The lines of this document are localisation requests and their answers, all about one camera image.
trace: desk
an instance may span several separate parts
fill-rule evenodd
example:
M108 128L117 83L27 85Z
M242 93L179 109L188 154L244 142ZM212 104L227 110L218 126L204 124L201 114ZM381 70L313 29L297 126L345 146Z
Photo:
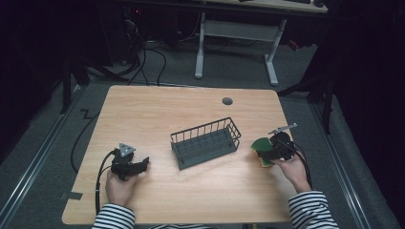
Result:
M304 12L321 12L326 13L327 7L316 7L313 2L310 4L302 4L296 2L289 2L284 0L254 0L240 2L239 0L206 0L204 3L221 3L230 4L239 7L256 7L256 8L268 8L277 10L297 10ZM277 47L280 43L280 39L283 35L287 19L281 19L278 26L259 26L244 23L232 23L216 20L205 20L205 13L202 13L202 20L200 26L200 46L197 53L196 62L196 78L203 77L203 43L206 35L223 36L238 39L249 39L271 42L271 46L268 49L268 54L265 55L265 63L267 68L268 78L272 86L278 85L276 72L273 66L273 58L276 53Z
M233 104L224 105L224 97ZM170 135L228 116L242 134L238 151L180 171ZM277 93L270 90L113 86L72 190L83 196L68 200L62 220L94 222L98 168L123 142L136 148L134 161L151 160L134 190L136 223L289 221L292 185L278 167L262 168L250 150L254 140L286 125ZM105 176L101 206L107 201Z

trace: black wire basket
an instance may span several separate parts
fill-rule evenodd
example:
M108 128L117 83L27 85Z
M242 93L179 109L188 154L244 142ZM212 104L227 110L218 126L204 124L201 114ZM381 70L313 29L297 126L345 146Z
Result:
M180 170L235 152L241 133L230 117L170 135Z

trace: green sponge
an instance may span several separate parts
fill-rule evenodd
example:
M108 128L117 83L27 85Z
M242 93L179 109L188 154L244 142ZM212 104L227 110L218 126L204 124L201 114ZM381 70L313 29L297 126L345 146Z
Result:
M267 137L262 137L255 140L253 144L250 146L250 148L259 157L262 163L262 167L270 167L273 165L273 163L268 157L271 154L271 152L274 151L274 148Z

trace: striped sleeve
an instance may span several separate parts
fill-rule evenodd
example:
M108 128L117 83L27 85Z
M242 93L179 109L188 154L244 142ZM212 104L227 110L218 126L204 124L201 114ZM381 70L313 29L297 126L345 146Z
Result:
M338 228L322 192L301 193L290 198L288 203L293 228Z
M135 214L129 209L113 203L105 204L96 216L93 228L133 229Z

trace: white desk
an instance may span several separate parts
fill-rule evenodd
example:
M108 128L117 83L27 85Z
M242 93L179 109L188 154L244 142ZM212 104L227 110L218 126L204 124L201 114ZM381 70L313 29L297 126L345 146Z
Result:
M313 5L313 3L302 4L284 0L271 0L271 1L253 0L246 2L239 2L238 0L203 1L204 4L206 2L232 4L241 7L245 6L245 7L271 8L276 10L297 10L313 13L317 12L326 13L328 11L328 9L325 6L322 8L318 8L315 5ZM280 43L280 39L283 35L286 23L287 19L283 19L281 20L279 26L269 27L243 23L205 20L205 13L202 13L201 29L200 29L200 46L197 53L195 77L196 78L203 77L203 43L204 37L206 35L259 40L272 42L271 46L269 47L268 54L265 55L265 63L267 67L268 77L270 79L270 84L272 86L277 86L278 80L276 72L274 71L273 58L277 51L277 47Z

